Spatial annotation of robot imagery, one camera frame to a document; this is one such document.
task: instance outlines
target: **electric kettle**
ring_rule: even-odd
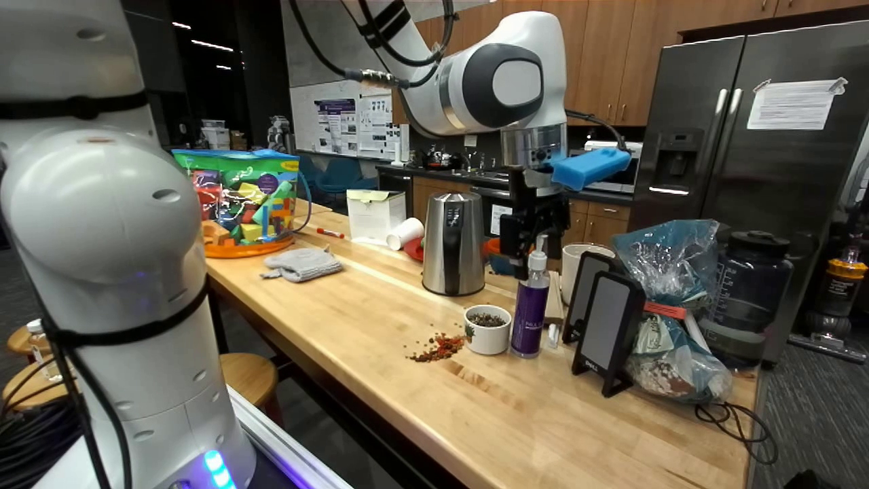
[[[487,285],[485,205],[479,194],[429,198],[423,289],[444,297],[475,293]]]

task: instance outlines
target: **stool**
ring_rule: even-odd
[[[32,411],[42,406],[50,406],[61,398],[65,398],[65,386],[64,380],[50,383],[50,379],[45,373],[36,373],[15,398],[11,391],[32,373],[39,369],[39,365],[27,365],[26,369],[19,369],[7,386],[4,386],[4,403],[15,406],[19,403],[15,411]]]
[[[240,391],[251,406],[263,411],[274,425],[284,425],[284,414],[274,398],[278,369],[269,360],[255,353],[224,353],[224,380]]]
[[[32,349],[39,345],[42,353],[51,353],[51,345],[46,337],[42,341],[30,341],[27,326],[19,326],[16,331],[8,334],[7,349],[16,357],[26,357],[27,362],[32,362]]]

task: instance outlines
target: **wooden countertop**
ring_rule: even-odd
[[[347,231],[323,206],[316,227]],[[597,376],[571,376],[574,349],[407,360],[437,331],[463,334],[470,304],[514,311],[510,277],[447,300],[400,252],[322,235],[299,238],[308,244],[334,250],[346,273],[296,285],[262,280],[263,258],[246,258],[210,262],[210,277],[468,486],[748,486],[741,443],[639,388],[601,398]],[[734,403],[756,406],[756,379],[737,380]]]

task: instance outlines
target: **cardboard box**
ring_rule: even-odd
[[[387,248],[387,235],[404,223],[404,194],[347,190],[352,240]]]

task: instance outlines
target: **stainless steel refrigerator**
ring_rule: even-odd
[[[865,176],[867,114],[869,23],[661,53],[630,228],[715,218],[791,240],[794,277],[767,329],[767,365],[800,318],[842,190]]]

